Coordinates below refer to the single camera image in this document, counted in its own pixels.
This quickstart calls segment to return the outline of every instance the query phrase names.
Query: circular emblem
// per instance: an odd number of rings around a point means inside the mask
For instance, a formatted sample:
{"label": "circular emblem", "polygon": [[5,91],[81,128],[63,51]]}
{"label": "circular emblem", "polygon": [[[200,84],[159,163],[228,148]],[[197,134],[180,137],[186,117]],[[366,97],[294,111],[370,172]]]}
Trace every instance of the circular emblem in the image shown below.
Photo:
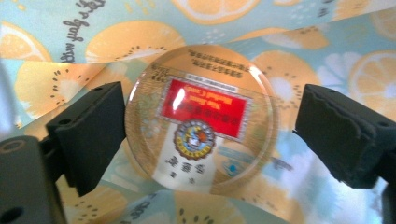
{"label": "circular emblem", "polygon": [[198,161],[215,145],[215,134],[207,123],[192,119],[181,123],[175,132],[175,145],[182,157]]}

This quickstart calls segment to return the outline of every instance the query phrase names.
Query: lemon slice print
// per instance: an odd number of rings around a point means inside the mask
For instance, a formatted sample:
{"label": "lemon slice print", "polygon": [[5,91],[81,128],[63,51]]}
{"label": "lemon slice print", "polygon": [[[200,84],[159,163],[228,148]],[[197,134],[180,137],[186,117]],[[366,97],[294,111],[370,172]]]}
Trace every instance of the lemon slice print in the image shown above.
{"label": "lemon slice print", "polygon": [[25,62],[15,92],[26,113],[37,119],[68,102],[99,71],[102,64]]}
{"label": "lemon slice print", "polygon": [[97,34],[89,43],[88,63],[106,63],[144,58],[147,63],[168,50],[184,46],[174,28],[158,21],[127,21]]}
{"label": "lemon slice print", "polygon": [[244,40],[244,39],[250,39],[258,36],[263,36],[263,35],[271,35],[271,34],[276,34],[276,33],[282,33],[288,31],[287,29],[284,28],[279,28],[279,27],[269,27],[261,30],[256,30],[249,32],[245,35],[241,35],[234,39],[233,41],[238,41],[238,40]]}
{"label": "lemon slice print", "polygon": [[317,26],[267,35],[262,39],[268,43],[291,49],[321,49],[329,45],[326,36]]}
{"label": "lemon slice print", "polygon": [[51,61],[43,45],[22,28],[6,21],[0,26],[0,57],[28,61]]}
{"label": "lemon slice print", "polygon": [[349,76],[352,98],[396,121],[396,50],[363,56]]}
{"label": "lemon slice print", "polygon": [[177,223],[246,223],[238,208],[225,197],[175,191]]}
{"label": "lemon slice print", "polygon": [[370,0],[340,0],[334,13],[335,21],[359,16],[370,4]]}
{"label": "lemon slice print", "polygon": [[299,2],[300,0],[275,0],[274,5],[288,7],[293,6]]}
{"label": "lemon slice print", "polygon": [[263,52],[253,62],[266,75],[276,93],[280,129],[293,129],[304,85],[319,84],[316,73],[303,59],[281,50]]}
{"label": "lemon slice print", "polygon": [[78,197],[75,189],[67,187],[64,178],[58,180],[57,185],[68,223],[91,223],[103,215],[108,223],[117,218],[127,204],[120,192],[104,185],[98,185],[82,197]]}
{"label": "lemon slice print", "polygon": [[241,18],[259,0],[172,0],[191,21],[200,24],[220,24]]}
{"label": "lemon slice print", "polygon": [[225,195],[260,207],[291,224],[305,223],[299,203],[289,198],[285,190],[268,183],[262,175],[256,175],[245,187],[227,192]]}
{"label": "lemon slice print", "polygon": [[396,7],[373,13],[371,19],[382,36],[396,41]]}

